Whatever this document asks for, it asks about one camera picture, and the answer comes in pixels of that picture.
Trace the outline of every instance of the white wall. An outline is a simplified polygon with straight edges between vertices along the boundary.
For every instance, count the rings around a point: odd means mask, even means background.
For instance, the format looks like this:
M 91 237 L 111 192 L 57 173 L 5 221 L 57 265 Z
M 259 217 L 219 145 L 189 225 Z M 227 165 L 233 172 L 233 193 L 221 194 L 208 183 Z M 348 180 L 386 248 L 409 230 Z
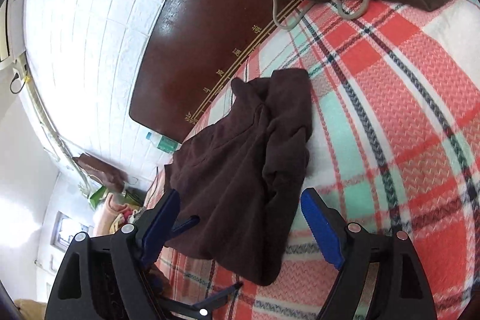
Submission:
M 0 83 L 0 205 L 11 202 L 27 208 L 40 227 L 58 169 L 43 150 L 20 100 L 12 101 L 6 86 Z M 7 234 L 18 231 L 21 222 L 15 218 L 2 220 Z M 39 237 L 36 231 L 19 248 L 0 246 L 0 279 L 13 299 L 37 297 L 34 261 Z
M 164 1 L 25 0 L 28 61 L 59 134 L 144 190 L 170 155 L 152 146 L 128 111 Z
M 37 300 L 42 302 L 47 301 L 47 283 L 52 285 L 55 279 L 54 273 L 49 270 L 50 258 L 53 256 L 54 263 L 59 265 L 65 255 L 63 251 L 50 244 L 59 211 L 84 226 L 94 225 L 94 212 L 90 208 L 87 199 L 81 195 L 78 187 L 63 174 L 58 176 L 53 189 L 43 221 L 40 244 L 38 246 L 37 263 L 41 268 L 37 270 Z

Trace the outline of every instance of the plaid blanket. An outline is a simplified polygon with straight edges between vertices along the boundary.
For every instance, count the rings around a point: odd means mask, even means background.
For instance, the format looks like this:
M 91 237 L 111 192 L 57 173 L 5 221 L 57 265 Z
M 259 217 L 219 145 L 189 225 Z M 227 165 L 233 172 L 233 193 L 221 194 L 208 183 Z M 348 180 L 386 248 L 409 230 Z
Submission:
M 293 31 L 276 30 L 237 72 L 251 80 L 279 68 L 308 70 L 314 133 L 304 187 L 371 232 L 408 232 L 442 320 L 458 318 L 480 276 L 479 29 L 477 0 L 432 13 L 372 1 L 355 21 L 340 19 L 332 2 L 314 7 Z M 226 86 L 192 135 L 233 101 Z M 241 279 L 170 248 L 158 266 L 184 302 Z M 298 209 L 277 281 L 246 282 L 214 318 L 315 319 L 336 275 Z M 367 306 L 361 300 L 357 317 Z

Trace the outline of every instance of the yellow fabric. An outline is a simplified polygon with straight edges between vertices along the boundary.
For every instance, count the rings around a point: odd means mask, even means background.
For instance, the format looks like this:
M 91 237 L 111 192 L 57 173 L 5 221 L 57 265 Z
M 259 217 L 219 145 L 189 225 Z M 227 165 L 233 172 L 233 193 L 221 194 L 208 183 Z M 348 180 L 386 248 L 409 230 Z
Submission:
M 108 193 L 105 198 L 105 205 L 103 206 L 103 212 L 100 217 L 100 221 L 93 229 L 93 236 L 105 236 L 110 235 L 112 232 L 110 231 L 113 222 L 118 217 L 120 213 L 125 211 L 128 207 L 132 210 L 140 209 L 139 206 L 123 204 L 119 205 L 115 202 L 114 194 Z
M 120 229 L 121 226 L 125 224 L 125 219 L 123 218 L 123 214 L 119 214 L 117 218 L 113 221 L 112 225 L 110 226 L 109 233 L 113 235 L 116 231 Z
M 45 319 L 46 303 L 23 299 L 15 300 L 14 302 L 25 320 Z

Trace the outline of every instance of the brown bag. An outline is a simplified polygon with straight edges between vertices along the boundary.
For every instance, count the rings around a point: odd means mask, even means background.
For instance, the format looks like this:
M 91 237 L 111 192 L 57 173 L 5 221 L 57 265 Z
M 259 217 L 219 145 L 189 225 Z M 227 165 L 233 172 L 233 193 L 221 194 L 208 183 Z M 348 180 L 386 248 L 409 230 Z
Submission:
M 122 170 L 86 153 L 82 153 L 78 158 L 74 157 L 73 160 L 100 185 L 110 191 L 123 192 L 127 175 Z

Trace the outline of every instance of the red and white plaid fabric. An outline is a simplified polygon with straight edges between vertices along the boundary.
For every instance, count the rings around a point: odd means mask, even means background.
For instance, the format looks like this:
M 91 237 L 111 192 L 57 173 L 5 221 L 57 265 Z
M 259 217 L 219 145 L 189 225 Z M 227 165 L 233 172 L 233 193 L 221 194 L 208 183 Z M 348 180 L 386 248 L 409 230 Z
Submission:
M 314 7 L 293 31 L 275 31 L 237 72 L 251 80 L 279 68 L 308 70 L 314 132 L 304 187 L 371 232 L 407 231 L 441 320 L 459 316 L 480 280 L 479 32 L 477 0 L 432 13 L 372 1 L 355 21 L 342 20 L 332 2 Z M 233 101 L 226 86 L 192 135 Z M 183 302 L 241 280 L 171 248 L 158 265 Z M 214 318 L 315 319 L 336 275 L 298 210 L 275 283 L 246 282 Z M 358 318 L 367 306 L 361 301 Z

